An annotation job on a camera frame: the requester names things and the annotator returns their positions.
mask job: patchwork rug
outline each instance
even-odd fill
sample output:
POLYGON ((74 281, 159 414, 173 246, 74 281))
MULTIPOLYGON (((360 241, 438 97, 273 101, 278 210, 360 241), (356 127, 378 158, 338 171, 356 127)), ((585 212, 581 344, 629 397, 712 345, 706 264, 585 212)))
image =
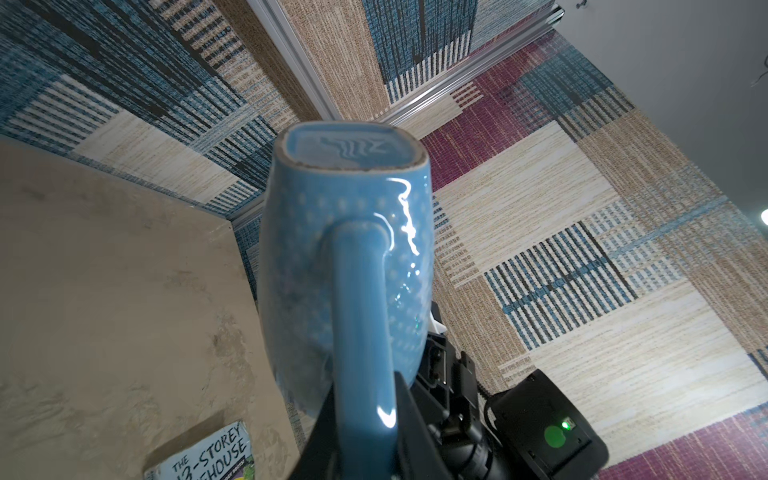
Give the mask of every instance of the patchwork rug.
POLYGON ((489 390, 542 369, 607 443, 601 478, 764 476, 768 243, 609 79, 552 33, 406 128, 434 299, 489 390))
POLYGON ((263 192, 277 132, 316 118, 229 0, 8 0, 0 82, 0 134, 224 217, 263 192))
POLYGON ((280 0, 344 118, 369 120, 553 0, 280 0))

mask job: blue mug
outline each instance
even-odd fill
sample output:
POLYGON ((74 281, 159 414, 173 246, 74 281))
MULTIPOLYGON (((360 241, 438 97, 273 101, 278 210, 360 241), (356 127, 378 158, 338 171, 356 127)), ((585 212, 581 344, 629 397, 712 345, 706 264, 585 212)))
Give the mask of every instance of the blue mug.
POLYGON ((415 379, 432 299, 428 155, 383 124, 295 124, 266 195, 257 288, 275 380, 310 415, 333 384, 343 477, 390 478, 394 372, 415 379))

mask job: gray wall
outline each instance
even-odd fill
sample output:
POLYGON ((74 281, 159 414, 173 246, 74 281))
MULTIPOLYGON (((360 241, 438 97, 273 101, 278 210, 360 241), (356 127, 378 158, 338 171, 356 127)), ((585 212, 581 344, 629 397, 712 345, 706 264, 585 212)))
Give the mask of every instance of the gray wall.
POLYGON ((576 3, 557 30, 768 233, 768 2, 576 3))
POLYGON ((140 478, 237 419, 298 452, 225 220, 0 137, 0 477, 140 478))

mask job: green led light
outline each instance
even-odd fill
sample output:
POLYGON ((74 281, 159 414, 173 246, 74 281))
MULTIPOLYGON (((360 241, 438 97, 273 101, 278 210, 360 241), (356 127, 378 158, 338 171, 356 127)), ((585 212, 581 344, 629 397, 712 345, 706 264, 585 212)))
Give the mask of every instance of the green led light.
POLYGON ((576 424, 574 423, 573 420, 571 420, 571 417, 565 417, 563 419, 562 423, 560 424, 560 426, 563 427, 563 430, 568 432, 568 431, 573 430, 574 427, 576 426, 576 424))

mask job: book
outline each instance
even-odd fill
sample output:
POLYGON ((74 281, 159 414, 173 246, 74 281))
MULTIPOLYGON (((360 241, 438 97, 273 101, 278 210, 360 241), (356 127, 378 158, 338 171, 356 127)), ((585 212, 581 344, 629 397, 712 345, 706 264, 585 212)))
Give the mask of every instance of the book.
POLYGON ((209 435, 144 473, 144 480, 253 480, 253 452, 242 422, 209 435))

